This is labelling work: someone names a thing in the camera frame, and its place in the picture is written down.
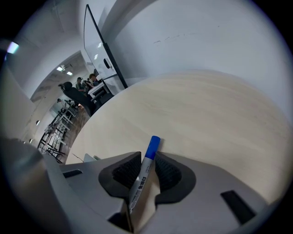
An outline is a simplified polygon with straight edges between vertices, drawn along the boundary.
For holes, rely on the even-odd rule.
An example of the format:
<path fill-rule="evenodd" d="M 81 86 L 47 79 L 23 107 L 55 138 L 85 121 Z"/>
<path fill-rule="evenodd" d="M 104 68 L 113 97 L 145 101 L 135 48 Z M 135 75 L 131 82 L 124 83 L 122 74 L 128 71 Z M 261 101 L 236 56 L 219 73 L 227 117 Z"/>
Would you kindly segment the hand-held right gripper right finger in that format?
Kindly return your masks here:
<path fill-rule="evenodd" d="M 226 170 L 157 152 L 160 193 L 142 234 L 230 234 L 268 207 L 265 199 Z"/>

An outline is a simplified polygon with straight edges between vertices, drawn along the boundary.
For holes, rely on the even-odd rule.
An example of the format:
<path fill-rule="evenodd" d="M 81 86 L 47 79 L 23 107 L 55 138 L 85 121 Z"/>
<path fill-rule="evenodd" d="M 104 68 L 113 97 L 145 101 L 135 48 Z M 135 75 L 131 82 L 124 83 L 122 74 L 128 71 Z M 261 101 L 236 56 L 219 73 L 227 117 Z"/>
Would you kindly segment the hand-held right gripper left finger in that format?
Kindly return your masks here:
<path fill-rule="evenodd" d="M 62 165 L 63 176 L 75 194 L 112 225 L 133 232 L 130 189 L 141 170 L 141 152 Z"/>

